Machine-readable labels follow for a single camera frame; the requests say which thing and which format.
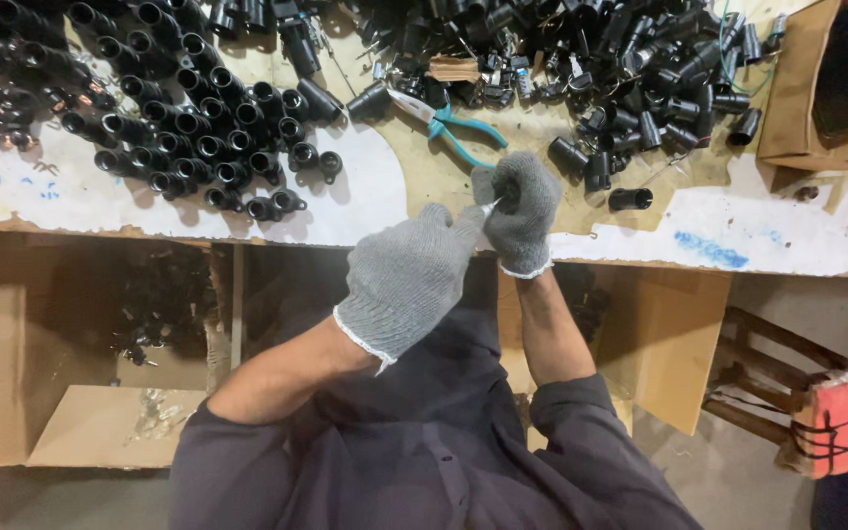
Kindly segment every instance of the cardboard box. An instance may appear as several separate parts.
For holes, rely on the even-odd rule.
[[[117,265],[155,244],[178,243],[0,233],[0,466],[171,464],[210,385],[206,345],[153,350],[159,367],[110,348]]]
[[[759,159],[810,171],[848,170],[848,138],[821,138],[813,120],[817,75],[842,2],[822,0],[788,18],[761,131]]]

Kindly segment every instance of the chair leg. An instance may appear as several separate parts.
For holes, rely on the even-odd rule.
[[[725,319],[738,322],[739,328],[743,327],[748,332],[757,333],[765,339],[787,346],[828,370],[845,370],[848,368],[848,358],[744,309],[726,307]]]
[[[791,437],[791,429],[772,422],[760,416],[742,410],[732,404],[717,400],[706,400],[702,408],[719,418],[748,431],[749,433],[771,441],[777,445],[784,444]]]

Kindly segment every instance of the blue ink stain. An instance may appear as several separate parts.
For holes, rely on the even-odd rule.
[[[688,232],[677,232],[675,237],[680,247],[686,250],[695,250],[699,252],[701,257],[709,259],[718,265],[723,265],[731,269],[740,269],[748,263],[748,258],[739,256],[734,250],[722,248],[711,239],[703,239]]]

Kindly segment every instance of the person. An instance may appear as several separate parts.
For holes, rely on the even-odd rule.
[[[333,314],[199,406],[172,463],[172,528],[699,527],[630,440],[561,296],[558,181],[528,153],[472,180],[483,209],[452,223],[431,204],[362,239]],[[486,216],[495,189],[514,200]],[[517,278],[530,416],[548,438],[535,453],[495,311],[458,304],[481,228]]]

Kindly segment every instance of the gray knit glove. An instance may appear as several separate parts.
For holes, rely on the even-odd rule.
[[[515,153],[494,168],[473,170],[478,205],[499,203],[483,232],[500,254],[502,271],[530,279],[551,267],[548,231],[555,223],[561,185],[532,153]]]
[[[418,219],[363,238],[348,255],[349,295],[333,314],[354,343],[382,359],[382,370],[460,302],[484,217],[470,207],[454,223],[430,203]]]

